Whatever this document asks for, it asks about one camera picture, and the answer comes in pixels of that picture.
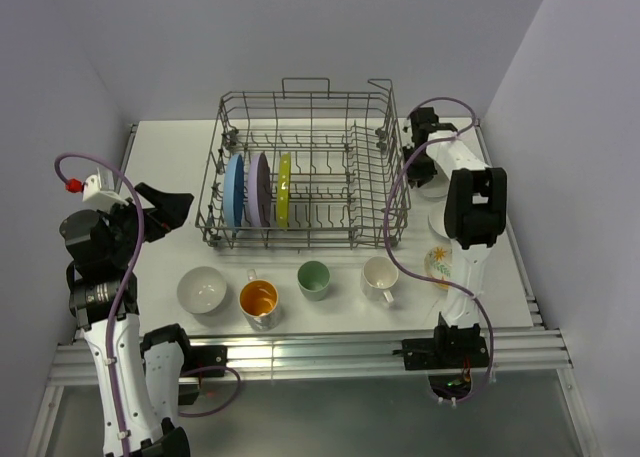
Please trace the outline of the blue plastic plate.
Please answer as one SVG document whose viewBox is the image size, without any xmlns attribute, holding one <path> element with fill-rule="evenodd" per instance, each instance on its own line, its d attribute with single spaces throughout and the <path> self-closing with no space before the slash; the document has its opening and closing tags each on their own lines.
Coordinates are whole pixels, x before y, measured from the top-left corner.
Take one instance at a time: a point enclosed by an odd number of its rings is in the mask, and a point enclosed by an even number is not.
<svg viewBox="0 0 640 457">
<path fill-rule="evenodd" d="M 223 185 L 224 221 L 232 232 L 237 232 L 242 225 L 244 210 L 244 160 L 241 154 L 231 156 Z"/>
</svg>

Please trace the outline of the lilac plastic plate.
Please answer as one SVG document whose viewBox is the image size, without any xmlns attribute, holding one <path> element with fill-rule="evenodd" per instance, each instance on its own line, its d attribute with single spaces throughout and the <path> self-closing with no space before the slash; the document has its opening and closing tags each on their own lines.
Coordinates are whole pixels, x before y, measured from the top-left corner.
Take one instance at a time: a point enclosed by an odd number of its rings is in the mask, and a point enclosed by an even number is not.
<svg viewBox="0 0 640 457">
<path fill-rule="evenodd" d="M 270 226 L 270 168 L 264 152 L 252 157 L 248 175 L 248 212 L 253 227 Z"/>
</svg>

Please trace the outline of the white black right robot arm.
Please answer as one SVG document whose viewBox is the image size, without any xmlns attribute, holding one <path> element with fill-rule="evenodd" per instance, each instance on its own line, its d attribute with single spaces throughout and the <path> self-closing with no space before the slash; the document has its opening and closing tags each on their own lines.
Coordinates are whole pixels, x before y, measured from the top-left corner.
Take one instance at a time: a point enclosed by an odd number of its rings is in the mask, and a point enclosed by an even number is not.
<svg viewBox="0 0 640 457">
<path fill-rule="evenodd" d="M 442 123 L 431 107 L 409 116 L 415 147 L 429 146 L 425 155 L 448 180 L 442 223 L 452 250 L 447 296 L 431 338 L 405 339 L 400 354 L 405 369 L 483 368 L 490 364 L 489 338 L 481 335 L 478 305 L 486 261 L 506 227 L 507 174 L 475 156 L 451 124 Z"/>
</svg>

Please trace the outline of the green polka-dot plate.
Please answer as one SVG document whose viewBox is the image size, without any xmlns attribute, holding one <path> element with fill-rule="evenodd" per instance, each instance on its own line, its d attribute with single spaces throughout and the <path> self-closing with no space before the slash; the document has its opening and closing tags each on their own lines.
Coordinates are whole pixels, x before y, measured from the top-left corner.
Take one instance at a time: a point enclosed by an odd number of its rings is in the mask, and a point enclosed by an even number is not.
<svg viewBox="0 0 640 457">
<path fill-rule="evenodd" d="M 289 222 L 289 198 L 291 179 L 291 154 L 281 156 L 276 192 L 276 222 L 279 228 L 287 228 Z"/>
</svg>

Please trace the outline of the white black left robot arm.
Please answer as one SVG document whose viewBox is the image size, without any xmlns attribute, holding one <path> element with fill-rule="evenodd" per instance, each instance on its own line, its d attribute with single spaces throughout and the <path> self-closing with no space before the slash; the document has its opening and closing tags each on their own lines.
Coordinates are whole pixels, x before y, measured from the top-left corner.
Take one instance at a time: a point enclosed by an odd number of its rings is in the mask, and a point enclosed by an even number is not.
<svg viewBox="0 0 640 457">
<path fill-rule="evenodd" d="M 179 378 L 195 352 L 178 324 L 140 332 L 137 278 L 141 247 L 186 221 L 194 197 L 145 183 L 136 196 L 106 211 L 80 210 L 59 232 L 72 261 L 66 270 L 69 307 L 95 365 L 106 456 L 187 456 L 178 424 Z"/>
</svg>

